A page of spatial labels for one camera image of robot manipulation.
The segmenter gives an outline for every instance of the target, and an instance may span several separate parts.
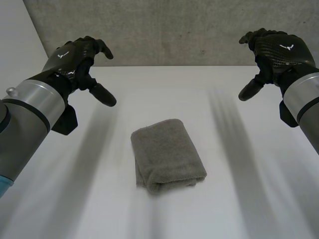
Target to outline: folded towel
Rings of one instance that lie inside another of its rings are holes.
[[[184,124],[168,119],[132,133],[136,183],[151,193],[204,180],[205,168]]]

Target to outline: silver knob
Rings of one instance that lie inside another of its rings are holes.
[[[18,91],[15,89],[15,87],[10,87],[6,90],[6,93],[11,97],[18,96]]]

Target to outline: silver cylindrical arm segment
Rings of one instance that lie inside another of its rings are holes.
[[[312,73],[293,82],[286,90],[284,103],[298,122],[302,108],[319,97],[319,73]]]
[[[303,114],[299,126],[319,154],[319,103],[310,107]]]
[[[10,116],[4,115],[2,122],[6,124],[0,131],[0,195],[17,178],[65,109],[62,96],[41,81],[23,81],[7,93],[0,101],[0,117],[4,111]]]
[[[319,154],[319,73],[293,82],[285,92],[284,103]]]
[[[37,80],[22,81],[7,99],[22,101],[40,111],[49,121],[50,128],[54,126],[65,109],[61,95],[47,83]]]

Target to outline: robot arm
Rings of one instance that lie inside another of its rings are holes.
[[[0,100],[0,197],[50,130],[68,135],[77,127],[75,111],[68,104],[72,92],[89,89],[103,104],[116,104],[114,96],[89,75],[99,52],[113,58],[102,40],[87,36],[67,42],[52,54],[40,74],[7,89],[7,96]]]
[[[290,127],[300,126],[319,154],[319,69],[305,42],[282,31],[260,29],[239,40],[255,54],[260,73],[239,93],[246,101],[265,84],[282,92],[280,118]]]

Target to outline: white table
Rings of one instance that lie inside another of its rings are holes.
[[[237,95],[256,67],[101,67],[118,99],[70,104],[79,126],[51,132],[0,200],[1,239],[319,238],[319,159],[279,118],[280,90]],[[151,197],[136,188],[131,133],[184,125],[206,168],[195,187]]]

